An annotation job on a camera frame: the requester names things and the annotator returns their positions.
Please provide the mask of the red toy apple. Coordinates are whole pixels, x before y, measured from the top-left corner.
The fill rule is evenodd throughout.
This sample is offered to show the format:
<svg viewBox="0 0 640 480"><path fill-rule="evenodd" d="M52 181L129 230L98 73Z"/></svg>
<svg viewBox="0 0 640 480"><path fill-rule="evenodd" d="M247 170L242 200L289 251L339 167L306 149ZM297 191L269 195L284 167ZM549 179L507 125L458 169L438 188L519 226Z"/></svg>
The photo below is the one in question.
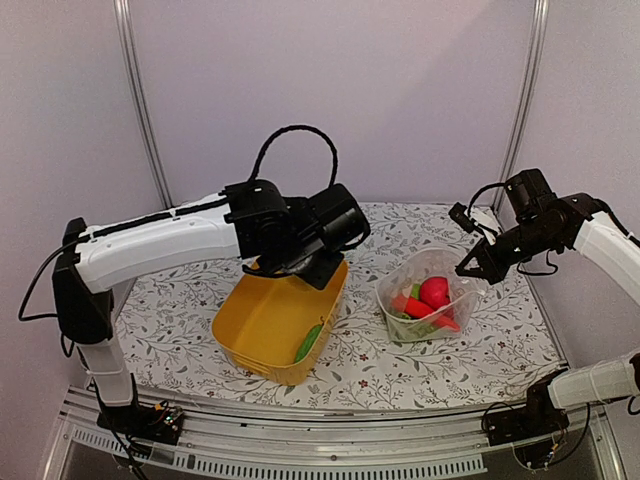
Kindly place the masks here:
<svg viewBox="0 0 640 480"><path fill-rule="evenodd" d="M427 278L419 289L420 300L434 310L451 303L449 282L446 277L432 276Z"/></svg>

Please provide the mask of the clear zip top bag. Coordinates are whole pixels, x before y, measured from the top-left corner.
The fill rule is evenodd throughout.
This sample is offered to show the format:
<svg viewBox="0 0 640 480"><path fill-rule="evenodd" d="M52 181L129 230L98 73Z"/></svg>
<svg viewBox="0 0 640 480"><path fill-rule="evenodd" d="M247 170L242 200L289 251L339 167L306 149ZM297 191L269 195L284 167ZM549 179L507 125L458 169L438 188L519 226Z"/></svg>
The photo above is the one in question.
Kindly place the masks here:
<svg viewBox="0 0 640 480"><path fill-rule="evenodd" d="M477 301L484 295L484 290L475 280L462 278L455 273L455 267L461 260L462 256L454 251L429 248L412 255L377 283L375 287L376 299L386 322L388 336L392 341L415 343L426 340L456 338L461 335L462 330L470 320ZM389 327L393 321L392 314L401 312L392 307L392 300L399 295L411 297L412 285L416 283L421 285L427 278L432 276L447 278L451 303L435 310L434 314L419 320L429 323L437 315L446 315L459 325L460 331L454 332L448 328L439 328L434 334L419 341L406 342L396 340Z"/></svg>

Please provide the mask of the orange toy carrot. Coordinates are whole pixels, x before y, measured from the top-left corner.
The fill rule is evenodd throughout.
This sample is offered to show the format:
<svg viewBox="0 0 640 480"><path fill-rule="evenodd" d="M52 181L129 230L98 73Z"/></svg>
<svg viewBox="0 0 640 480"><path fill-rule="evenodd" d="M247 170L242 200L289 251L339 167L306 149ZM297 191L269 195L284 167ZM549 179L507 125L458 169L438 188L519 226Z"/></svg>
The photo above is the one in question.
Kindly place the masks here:
<svg viewBox="0 0 640 480"><path fill-rule="evenodd" d="M414 297L404 297L399 295L395 297L392 302L392 307L395 310L405 313L414 319L423 319L429 315L435 313L435 310L428 304L415 299ZM446 315L437 315L433 321L429 322L430 325L439 328L448 328L454 332L459 332L459 325L450 317Z"/></svg>

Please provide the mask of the green toy broccoli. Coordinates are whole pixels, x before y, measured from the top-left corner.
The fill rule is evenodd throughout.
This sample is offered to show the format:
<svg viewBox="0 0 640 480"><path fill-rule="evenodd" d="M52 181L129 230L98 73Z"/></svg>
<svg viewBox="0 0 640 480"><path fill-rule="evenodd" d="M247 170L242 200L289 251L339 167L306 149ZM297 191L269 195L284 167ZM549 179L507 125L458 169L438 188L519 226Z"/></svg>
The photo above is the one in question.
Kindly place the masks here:
<svg viewBox="0 0 640 480"><path fill-rule="evenodd" d="M398 341L419 341L439 330L435 324L414 319L406 313L393 313L392 319L389 329Z"/></svg>

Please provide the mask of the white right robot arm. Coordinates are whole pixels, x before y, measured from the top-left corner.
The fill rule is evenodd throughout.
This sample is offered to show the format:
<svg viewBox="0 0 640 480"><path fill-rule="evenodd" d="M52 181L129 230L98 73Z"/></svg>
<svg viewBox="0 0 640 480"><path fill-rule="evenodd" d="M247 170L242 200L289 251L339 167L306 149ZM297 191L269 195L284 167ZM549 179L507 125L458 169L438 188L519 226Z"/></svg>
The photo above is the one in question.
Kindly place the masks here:
<svg viewBox="0 0 640 480"><path fill-rule="evenodd" d="M586 193L559 197L539 169L523 170L481 190L498 187L506 192L516 217L516 226L507 231L498 233L474 220L469 206L457 203L449 211L463 230L484 235L455 267L458 276L494 285L511 267L538 254L574 250L639 300L639 240L606 202ZM556 410L637 397L639 350L560 373L542 382L541 395L518 412L517 427L524 435L539 435L554 422Z"/></svg>

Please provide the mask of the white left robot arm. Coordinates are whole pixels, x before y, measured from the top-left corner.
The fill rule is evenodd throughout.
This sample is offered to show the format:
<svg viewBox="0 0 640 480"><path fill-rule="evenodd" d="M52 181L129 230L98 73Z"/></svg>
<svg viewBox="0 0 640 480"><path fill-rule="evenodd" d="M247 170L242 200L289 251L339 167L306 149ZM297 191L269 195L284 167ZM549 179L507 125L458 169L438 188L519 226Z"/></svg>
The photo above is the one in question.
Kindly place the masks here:
<svg viewBox="0 0 640 480"><path fill-rule="evenodd" d="M108 226L76 218L41 265L53 269L55 309L49 316L79 348L111 419L138 434L149 415L137 403L135 381L114 334L114 286L185 264L254 258L257 266L247 268L248 274L295 275L321 290L345 252L369 234L365 214L342 184L311 197L284 197L272 182L257 179Z"/></svg>

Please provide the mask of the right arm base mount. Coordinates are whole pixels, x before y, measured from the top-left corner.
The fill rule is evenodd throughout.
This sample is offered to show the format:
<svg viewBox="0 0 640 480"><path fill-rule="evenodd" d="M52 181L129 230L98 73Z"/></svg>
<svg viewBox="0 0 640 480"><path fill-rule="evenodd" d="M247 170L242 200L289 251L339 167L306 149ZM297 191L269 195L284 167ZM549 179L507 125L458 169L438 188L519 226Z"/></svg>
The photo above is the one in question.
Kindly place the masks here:
<svg viewBox="0 0 640 480"><path fill-rule="evenodd" d="M567 414L553 405L548 392L551 381L560 373L563 370L548 374L529 386L523 406L496 402L485 410L481 419L481 428L491 446L547 435L541 443L515 449L518 462L529 469L546 468L552 464L569 427Z"/></svg>

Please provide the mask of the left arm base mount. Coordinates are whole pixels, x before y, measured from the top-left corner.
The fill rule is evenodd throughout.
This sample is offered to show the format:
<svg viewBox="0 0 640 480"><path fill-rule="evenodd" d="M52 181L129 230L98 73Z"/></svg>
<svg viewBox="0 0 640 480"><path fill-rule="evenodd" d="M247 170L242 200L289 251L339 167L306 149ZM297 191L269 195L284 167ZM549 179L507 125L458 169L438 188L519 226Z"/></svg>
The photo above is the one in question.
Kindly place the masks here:
<svg viewBox="0 0 640 480"><path fill-rule="evenodd" d="M176 446L180 439L184 410L162 401L155 406L141 405L137 394L126 406L107 406L97 395L100 414L97 425L134 439Z"/></svg>

